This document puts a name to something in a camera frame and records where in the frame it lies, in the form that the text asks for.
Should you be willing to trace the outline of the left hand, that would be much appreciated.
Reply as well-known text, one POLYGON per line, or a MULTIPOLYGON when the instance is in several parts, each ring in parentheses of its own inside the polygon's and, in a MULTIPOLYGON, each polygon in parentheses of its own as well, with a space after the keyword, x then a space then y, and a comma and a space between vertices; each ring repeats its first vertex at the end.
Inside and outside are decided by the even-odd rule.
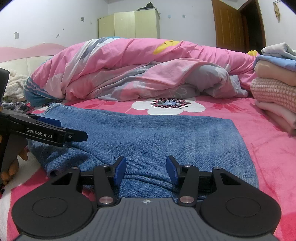
POLYGON ((1 136, 1 187, 6 185, 8 181, 3 180, 9 176, 11 166, 15 167, 17 156, 25 152, 25 147, 28 142, 25 138, 17 135, 2 135, 1 136))

